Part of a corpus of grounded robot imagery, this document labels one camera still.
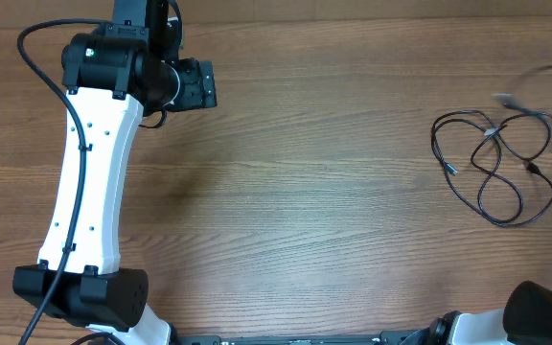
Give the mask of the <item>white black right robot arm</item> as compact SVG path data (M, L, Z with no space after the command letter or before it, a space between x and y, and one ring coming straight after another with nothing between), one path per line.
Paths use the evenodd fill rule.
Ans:
M552 345L552 290L531 281L519 284L502 309L450 312L401 344Z

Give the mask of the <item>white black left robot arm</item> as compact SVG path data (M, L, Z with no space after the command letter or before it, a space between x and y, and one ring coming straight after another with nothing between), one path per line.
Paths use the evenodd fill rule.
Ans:
M108 21L75 35L53 85L67 111L57 200L37 260L13 275L16 295L85 328L101 344L175 344L174 326L149 307L149 278L120 265L119 220L128 158L144 119L212 108L213 65L181 58L173 0L118 1Z

